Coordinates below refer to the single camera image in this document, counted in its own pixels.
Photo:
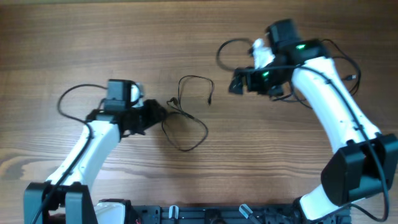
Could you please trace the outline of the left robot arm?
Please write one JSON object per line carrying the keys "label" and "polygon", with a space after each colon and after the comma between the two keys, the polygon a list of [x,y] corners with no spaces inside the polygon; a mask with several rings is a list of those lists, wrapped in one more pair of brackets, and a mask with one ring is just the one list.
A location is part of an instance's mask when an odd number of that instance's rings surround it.
{"label": "left robot arm", "polygon": [[130,200],[93,204],[91,189],[110,152],[123,138],[140,134],[167,116],[157,100],[144,99],[142,85],[108,80],[106,97],[85,119],[75,146],[59,168],[24,192],[25,223],[142,223]]}

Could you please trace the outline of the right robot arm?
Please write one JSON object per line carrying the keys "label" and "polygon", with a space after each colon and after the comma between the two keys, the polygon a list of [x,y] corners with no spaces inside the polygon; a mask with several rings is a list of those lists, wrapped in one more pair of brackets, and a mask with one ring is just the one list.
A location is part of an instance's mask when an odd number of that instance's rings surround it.
{"label": "right robot arm", "polygon": [[254,65],[235,68],[231,93],[245,91],[284,99],[282,85],[299,91],[321,122],[333,156],[321,183],[292,205],[294,223],[316,223],[357,208],[360,200],[382,194],[389,215],[389,190],[397,167],[397,137],[384,135],[367,119],[344,86],[333,57],[318,39],[304,40],[292,20],[270,25],[266,39],[252,43]]}

